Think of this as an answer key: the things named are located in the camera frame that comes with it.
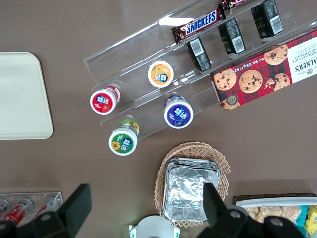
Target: yogurt cup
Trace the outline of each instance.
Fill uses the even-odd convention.
[[[120,91],[114,86],[107,86],[91,95],[90,106],[96,113],[107,115],[115,109],[120,99]]]
[[[174,70],[169,63],[160,60],[151,64],[148,71],[149,82],[157,88],[165,88],[172,83]]]
[[[111,151],[120,156],[132,154],[138,144],[139,125],[133,119],[125,119],[109,138]]]
[[[165,102],[164,118],[175,129],[183,129],[193,121],[194,112],[181,95],[172,95]]]

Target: beige tray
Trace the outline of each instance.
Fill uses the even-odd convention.
[[[1,52],[0,140],[47,139],[52,133],[38,58],[29,52]]]
[[[210,145],[203,142],[187,142],[180,144],[179,146],[172,149],[165,159],[159,169],[158,177],[155,183],[154,191],[154,201],[155,207],[158,210],[160,216],[163,216],[163,199],[164,199],[164,183],[165,183],[165,171],[166,163],[175,157],[180,158],[191,158],[191,159],[204,159],[217,161],[219,168],[221,170],[220,183],[218,186],[218,193],[224,200],[226,195],[228,195],[229,182],[227,180],[226,174],[230,173],[230,166],[226,158],[216,149],[213,149]],[[191,221],[181,221],[174,222],[176,226],[180,227],[193,227],[202,225],[202,222],[191,222]]]

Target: cookie box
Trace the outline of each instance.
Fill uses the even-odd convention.
[[[315,74],[317,29],[211,73],[211,80],[228,111]]]

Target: cup lid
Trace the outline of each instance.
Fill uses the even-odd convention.
[[[101,89],[90,97],[91,108],[100,115],[111,113],[117,105],[117,99],[110,90]]]
[[[148,71],[149,82],[157,88],[165,88],[172,83],[174,70],[169,63],[165,61],[156,61],[151,64]]]
[[[118,128],[109,138],[111,151],[120,156],[132,154],[138,144],[138,137],[128,128]]]
[[[183,129],[193,121],[194,111],[186,101],[170,102],[164,110],[166,123],[174,129]]]

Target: snack package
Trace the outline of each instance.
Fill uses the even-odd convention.
[[[222,0],[222,6],[225,10],[233,9],[247,0]]]
[[[281,216],[287,218],[293,223],[296,223],[297,218],[302,212],[299,206],[281,206],[281,210]]]
[[[255,216],[257,222],[263,223],[264,218],[268,216],[281,216],[282,209],[279,206],[259,207],[259,212]]]
[[[282,214],[282,209],[279,206],[260,207],[259,210],[263,214],[264,218],[269,216],[281,216]]]
[[[197,69],[204,72],[211,68],[210,60],[199,37],[188,42],[187,48],[192,62]]]
[[[305,220],[306,220],[306,216],[307,216],[307,212],[308,212],[308,206],[302,205],[301,210],[302,210],[302,212],[296,220],[296,226],[303,228],[305,225]]]
[[[212,12],[206,13],[205,15],[181,26],[172,28],[172,32],[175,38],[175,42],[179,44],[183,39],[196,34],[205,28],[216,24],[220,20],[226,19],[222,5],[219,4],[218,8]]]
[[[221,106],[234,109],[317,74],[317,29],[211,73]]]
[[[246,50],[236,18],[219,25],[218,30],[228,55],[238,54]]]
[[[254,219],[254,220],[256,219],[256,216],[257,216],[257,214],[259,212],[259,208],[258,207],[246,207],[244,209],[247,211],[247,213],[250,215],[250,217],[252,219]]]
[[[256,220],[257,222],[263,223],[263,221],[264,221],[263,213],[259,211],[258,214],[256,215],[255,220]]]
[[[283,32],[283,26],[274,0],[265,0],[251,8],[259,37],[267,38]]]
[[[305,221],[304,228],[310,236],[313,236],[317,230],[317,206],[309,206],[307,215],[308,218]]]

